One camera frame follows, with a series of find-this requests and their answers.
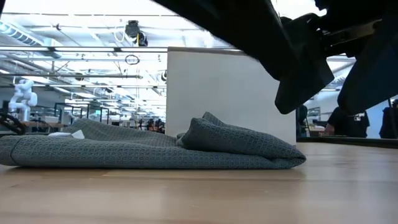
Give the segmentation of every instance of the machine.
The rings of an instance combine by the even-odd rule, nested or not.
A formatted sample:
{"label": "machine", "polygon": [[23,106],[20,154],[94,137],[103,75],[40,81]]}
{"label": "machine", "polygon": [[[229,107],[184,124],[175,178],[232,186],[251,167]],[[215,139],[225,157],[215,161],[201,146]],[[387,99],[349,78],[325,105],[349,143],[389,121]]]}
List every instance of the machine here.
{"label": "machine", "polygon": [[138,27],[138,21],[128,21],[124,32],[132,39],[134,45],[138,43],[139,47],[148,46],[147,37]]}
{"label": "machine", "polygon": [[[21,121],[29,121],[30,107],[37,105],[37,95],[32,92],[33,84],[32,80],[19,81],[19,84],[15,85],[14,96],[8,103],[8,112]],[[19,98],[23,99],[20,103],[17,102]]]}
{"label": "machine", "polygon": [[326,63],[332,55],[357,59],[338,98],[347,113],[398,94],[396,0],[314,0],[327,14],[294,20],[279,17],[271,0],[154,1],[258,59],[280,81],[275,105],[283,114],[334,79]]}

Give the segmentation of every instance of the white robot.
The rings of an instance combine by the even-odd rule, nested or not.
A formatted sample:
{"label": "white robot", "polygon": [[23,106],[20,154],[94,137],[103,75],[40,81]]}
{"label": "white robot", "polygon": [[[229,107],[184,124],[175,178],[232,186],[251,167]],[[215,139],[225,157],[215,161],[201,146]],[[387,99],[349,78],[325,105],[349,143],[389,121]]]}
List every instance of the white robot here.
{"label": "white robot", "polygon": [[[19,84],[15,85],[15,93],[8,103],[9,113],[18,118],[17,109],[22,111],[21,121],[29,121],[30,107],[37,105],[37,95],[32,92],[32,86],[34,82],[32,80],[21,80]],[[22,97],[22,101],[17,103],[17,100]]]}
{"label": "white robot", "polygon": [[[68,111],[67,113],[68,113],[68,116],[72,119],[73,123],[75,121],[77,121],[78,119],[80,119],[80,118],[74,116],[71,111]],[[100,121],[100,117],[96,113],[89,114],[88,119],[90,119],[92,121],[98,121],[98,122]]]}

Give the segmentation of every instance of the gray towel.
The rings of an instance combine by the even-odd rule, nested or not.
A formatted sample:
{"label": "gray towel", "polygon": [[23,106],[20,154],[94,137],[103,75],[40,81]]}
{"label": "gray towel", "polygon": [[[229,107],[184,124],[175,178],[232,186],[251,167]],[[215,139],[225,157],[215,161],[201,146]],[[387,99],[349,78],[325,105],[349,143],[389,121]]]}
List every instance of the gray towel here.
{"label": "gray towel", "polygon": [[193,118],[179,136],[101,124],[88,119],[65,131],[85,139],[0,138],[0,164],[117,169],[289,169],[305,162],[294,146],[265,133],[224,124],[210,113]]}

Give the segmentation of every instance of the security camera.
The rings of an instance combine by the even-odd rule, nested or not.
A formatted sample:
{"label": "security camera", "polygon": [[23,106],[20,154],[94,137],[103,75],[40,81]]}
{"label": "security camera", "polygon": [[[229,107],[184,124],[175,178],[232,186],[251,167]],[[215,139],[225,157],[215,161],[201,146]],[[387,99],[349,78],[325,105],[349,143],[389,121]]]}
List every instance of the security camera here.
{"label": "security camera", "polygon": [[147,37],[138,27],[138,21],[128,21],[124,32],[128,37],[133,39],[133,44],[137,44],[138,42],[138,46],[140,47],[148,46]]}

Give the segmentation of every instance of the wooden table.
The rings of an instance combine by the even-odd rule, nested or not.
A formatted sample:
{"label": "wooden table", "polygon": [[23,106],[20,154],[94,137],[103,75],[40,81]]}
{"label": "wooden table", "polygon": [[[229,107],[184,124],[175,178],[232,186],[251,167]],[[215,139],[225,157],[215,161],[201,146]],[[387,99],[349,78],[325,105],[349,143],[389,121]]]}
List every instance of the wooden table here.
{"label": "wooden table", "polygon": [[397,223],[398,150],[299,144],[292,170],[0,167],[0,223]]}

